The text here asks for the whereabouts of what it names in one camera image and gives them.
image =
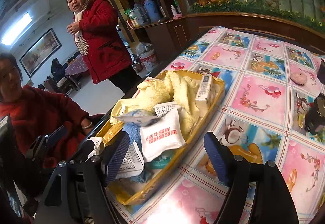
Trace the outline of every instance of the red hooded jacket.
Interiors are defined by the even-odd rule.
[[[0,116],[10,114],[20,151],[25,155],[39,135],[47,135],[64,125],[68,133],[48,151],[44,167],[53,168],[70,158],[85,138],[81,121],[89,114],[64,94],[24,86],[22,97],[15,103],[0,103]]]
[[[89,45],[83,59],[94,84],[131,65],[132,60],[116,30],[117,10],[108,0],[89,0],[79,26]]]

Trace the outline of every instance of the ceiling fixture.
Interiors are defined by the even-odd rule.
[[[32,19],[29,13],[26,13],[16,24],[12,26],[10,30],[6,32],[1,43],[4,45],[11,45],[31,21]]]

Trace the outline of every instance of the person in red sweater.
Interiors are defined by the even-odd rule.
[[[67,32],[82,54],[94,84],[109,79],[124,93],[141,77],[132,68],[132,59],[116,30],[117,10],[108,0],[67,0],[74,22]]]
[[[19,150],[25,155],[39,135],[64,125],[68,133],[50,150],[43,167],[54,168],[69,159],[93,128],[89,114],[64,94],[50,93],[21,83],[15,57],[0,54],[0,117],[10,114]]]

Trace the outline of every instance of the picture frame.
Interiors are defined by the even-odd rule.
[[[61,46],[53,28],[43,34],[19,59],[28,77],[31,78]]]

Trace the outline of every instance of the woman's hand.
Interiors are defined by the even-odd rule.
[[[87,135],[94,127],[94,125],[92,124],[92,122],[88,119],[83,119],[81,122],[81,127],[85,128],[88,127],[89,125],[91,125],[89,128],[87,129],[82,129],[83,130],[83,134]]]
[[[81,30],[79,27],[79,23],[80,23],[80,21],[73,22],[73,23],[69,24],[67,26],[67,32],[69,34],[76,34],[77,32],[79,32]]]

